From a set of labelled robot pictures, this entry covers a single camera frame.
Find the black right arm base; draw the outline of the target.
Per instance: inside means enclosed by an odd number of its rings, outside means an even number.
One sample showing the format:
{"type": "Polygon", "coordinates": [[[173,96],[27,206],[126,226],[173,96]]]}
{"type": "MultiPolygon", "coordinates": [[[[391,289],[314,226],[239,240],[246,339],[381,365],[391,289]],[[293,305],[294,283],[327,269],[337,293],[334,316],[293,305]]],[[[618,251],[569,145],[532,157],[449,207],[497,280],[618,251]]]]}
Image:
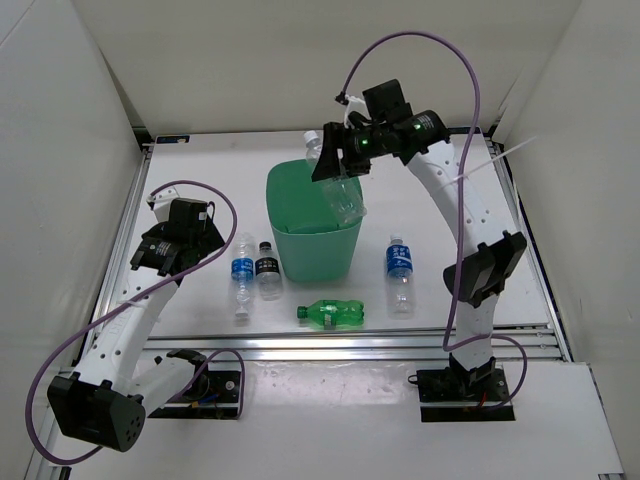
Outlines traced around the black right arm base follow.
{"type": "Polygon", "coordinates": [[[450,354],[445,368],[417,370],[407,381],[418,389],[422,423],[516,420],[504,370],[494,357],[466,370],[450,354]]]}

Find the clear unlabelled plastic bottle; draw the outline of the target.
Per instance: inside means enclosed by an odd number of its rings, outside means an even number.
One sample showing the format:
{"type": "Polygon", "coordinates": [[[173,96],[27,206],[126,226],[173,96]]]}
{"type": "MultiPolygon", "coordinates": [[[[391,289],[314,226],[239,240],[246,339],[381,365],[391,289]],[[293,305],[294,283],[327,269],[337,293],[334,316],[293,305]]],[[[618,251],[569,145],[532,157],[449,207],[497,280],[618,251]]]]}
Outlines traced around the clear unlabelled plastic bottle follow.
{"type": "MultiPolygon", "coordinates": [[[[322,150],[322,141],[318,134],[306,131],[303,135],[306,151],[306,160],[311,172],[318,166],[322,150]]],[[[366,215],[366,208],[361,192],[352,179],[339,178],[327,179],[317,182],[324,199],[328,202],[332,213],[335,215],[339,226],[346,226],[366,215]]]]}

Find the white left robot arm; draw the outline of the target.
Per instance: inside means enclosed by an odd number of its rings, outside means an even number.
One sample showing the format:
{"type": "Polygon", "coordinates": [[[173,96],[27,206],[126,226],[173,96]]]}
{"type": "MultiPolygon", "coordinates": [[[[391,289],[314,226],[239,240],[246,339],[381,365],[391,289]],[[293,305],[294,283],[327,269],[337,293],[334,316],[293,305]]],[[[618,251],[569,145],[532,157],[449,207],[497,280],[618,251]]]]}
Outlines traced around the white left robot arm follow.
{"type": "Polygon", "coordinates": [[[71,375],[55,377],[47,389],[64,435],[126,452],[149,414],[172,398],[198,400],[207,394],[206,358],[194,350],[173,350],[140,376],[134,370],[160,313],[177,292],[182,272],[223,245],[206,214],[161,222],[143,235],[127,282],[135,288],[135,298],[113,310],[71,375]]]}

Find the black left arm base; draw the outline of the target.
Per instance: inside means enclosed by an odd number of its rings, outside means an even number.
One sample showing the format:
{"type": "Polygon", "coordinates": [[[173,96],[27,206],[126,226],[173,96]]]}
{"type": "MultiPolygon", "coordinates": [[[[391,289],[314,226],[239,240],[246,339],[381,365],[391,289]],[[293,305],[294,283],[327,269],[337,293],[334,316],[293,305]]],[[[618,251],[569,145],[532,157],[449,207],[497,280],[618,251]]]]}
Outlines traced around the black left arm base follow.
{"type": "Polygon", "coordinates": [[[165,405],[149,414],[155,419],[239,420],[244,410],[246,365],[241,354],[231,348],[215,350],[209,356],[189,349],[174,349],[167,359],[179,359],[192,366],[195,379],[165,405]],[[210,363],[228,354],[239,370],[211,370],[210,363]]]}

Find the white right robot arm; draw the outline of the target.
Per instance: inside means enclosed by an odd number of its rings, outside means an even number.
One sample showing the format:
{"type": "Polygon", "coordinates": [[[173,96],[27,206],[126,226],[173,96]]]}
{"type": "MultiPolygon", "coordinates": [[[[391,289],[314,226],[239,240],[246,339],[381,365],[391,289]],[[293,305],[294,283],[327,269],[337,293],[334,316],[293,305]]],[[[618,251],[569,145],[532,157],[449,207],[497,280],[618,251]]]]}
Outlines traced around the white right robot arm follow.
{"type": "Polygon", "coordinates": [[[324,124],[311,178],[366,175],[373,159],[391,155],[427,190],[456,240],[456,261],[443,272],[452,295],[443,349],[449,355],[450,390],[470,400],[495,370],[491,344],[495,310],[527,241],[493,218],[465,180],[462,169],[469,151],[455,153],[449,130],[434,111],[394,121],[353,112],[350,121],[324,124]]]}

